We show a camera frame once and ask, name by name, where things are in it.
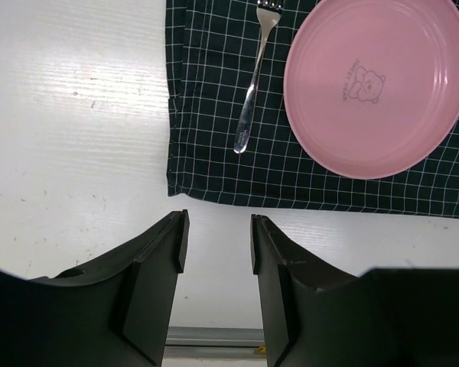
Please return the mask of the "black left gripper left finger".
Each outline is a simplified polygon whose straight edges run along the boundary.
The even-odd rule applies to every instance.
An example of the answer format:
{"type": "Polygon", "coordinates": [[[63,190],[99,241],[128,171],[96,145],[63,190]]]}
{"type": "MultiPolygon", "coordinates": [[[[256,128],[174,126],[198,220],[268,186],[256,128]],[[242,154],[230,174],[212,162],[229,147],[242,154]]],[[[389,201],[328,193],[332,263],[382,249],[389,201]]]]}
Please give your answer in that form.
{"type": "Polygon", "coordinates": [[[159,366],[189,225],[171,212],[53,278],[0,270],[0,366],[159,366]]]}

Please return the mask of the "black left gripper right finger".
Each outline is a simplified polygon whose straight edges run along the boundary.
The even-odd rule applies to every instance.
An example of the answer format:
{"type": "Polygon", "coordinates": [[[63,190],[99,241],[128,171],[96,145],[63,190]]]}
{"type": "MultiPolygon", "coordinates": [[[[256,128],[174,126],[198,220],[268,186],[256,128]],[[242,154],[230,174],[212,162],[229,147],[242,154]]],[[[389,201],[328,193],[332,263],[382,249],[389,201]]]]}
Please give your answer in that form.
{"type": "Polygon", "coordinates": [[[251,219],[270,366],[459,366],[459,269],[353,276],[251,219]]]}

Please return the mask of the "pink plastic plate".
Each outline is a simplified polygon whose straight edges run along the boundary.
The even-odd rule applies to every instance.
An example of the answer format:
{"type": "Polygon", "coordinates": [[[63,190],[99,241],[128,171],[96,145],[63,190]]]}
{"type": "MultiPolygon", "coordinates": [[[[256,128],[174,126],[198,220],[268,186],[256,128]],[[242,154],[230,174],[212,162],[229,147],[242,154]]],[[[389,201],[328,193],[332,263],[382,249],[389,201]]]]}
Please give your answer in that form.
{"type": "Polygon", "coordinates": [[[406,171],[459,117],[452,1],[322,1],[291,43],[285,111],[303,150],[345,177],[406,171]]]}

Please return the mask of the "dark checked cloth placemat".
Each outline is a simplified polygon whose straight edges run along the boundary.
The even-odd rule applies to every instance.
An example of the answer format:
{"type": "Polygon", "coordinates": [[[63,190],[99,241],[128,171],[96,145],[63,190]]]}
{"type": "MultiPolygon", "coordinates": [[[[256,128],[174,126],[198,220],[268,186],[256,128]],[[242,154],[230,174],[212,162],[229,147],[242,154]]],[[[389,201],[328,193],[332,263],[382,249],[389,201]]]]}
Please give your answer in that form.
{"type": "Polygon", "coordinates": [[[291,42],[315,6],[285,3],[265,49],[248,150],[236,154],[234,131],[259,48],[256,3],[167,2],[168,194],[234,206],[459,219],[459,119],[426,159],[379,180],[340,177],[300,147],[282,84],[291,42]]]}

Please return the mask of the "silver metal fork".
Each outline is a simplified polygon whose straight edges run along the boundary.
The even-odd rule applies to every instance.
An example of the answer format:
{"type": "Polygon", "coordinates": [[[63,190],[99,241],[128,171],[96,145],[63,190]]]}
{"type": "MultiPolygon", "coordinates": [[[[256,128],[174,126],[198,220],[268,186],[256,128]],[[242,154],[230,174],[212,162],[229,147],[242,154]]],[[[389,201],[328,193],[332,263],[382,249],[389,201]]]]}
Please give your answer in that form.
{"type": "Polygon", "coordinates": [[[280,22],[285,7],[285,0],[257,1],[256,17],[260,26],[259,49],[256,56],[256,65],[253,70],[251,83],[246,92],[246,98],[236,127],[233,151],[236,154],[245,152],[249,143],[253,115],[256,107],[256,95],[259,83],[259,74],[262,66],[265,47],[273,28],[280,22]]]}

